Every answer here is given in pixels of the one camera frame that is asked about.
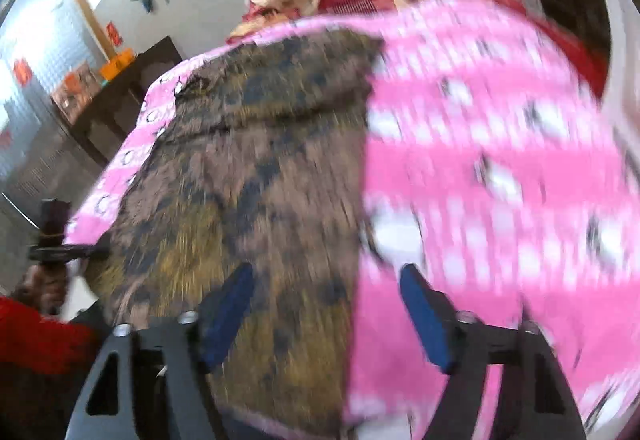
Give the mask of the person's left hand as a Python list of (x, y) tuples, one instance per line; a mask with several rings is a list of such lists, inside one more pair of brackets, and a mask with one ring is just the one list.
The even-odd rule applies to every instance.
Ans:
[(45, 316), (60, 313), (68, 290), (68, 272), (64, 264), (55, 267), (31, 265), (10, 298)]

